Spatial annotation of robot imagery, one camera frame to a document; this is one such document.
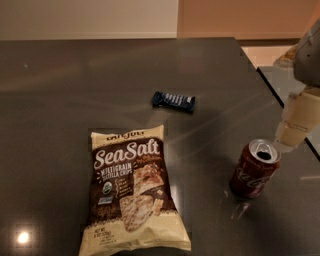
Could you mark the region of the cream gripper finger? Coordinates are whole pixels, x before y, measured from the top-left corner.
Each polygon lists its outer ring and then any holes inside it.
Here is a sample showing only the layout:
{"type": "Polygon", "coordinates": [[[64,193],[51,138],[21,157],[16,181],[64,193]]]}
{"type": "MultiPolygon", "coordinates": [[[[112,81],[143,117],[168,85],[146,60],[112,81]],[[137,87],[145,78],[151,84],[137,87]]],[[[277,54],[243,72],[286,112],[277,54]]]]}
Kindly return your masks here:
{"type": "Polygon", "coordinates": [[[320,88],[306,86],[290,93],[285,103],[274,145],[281,153],[294,150],[320,124],[320,88]]]}

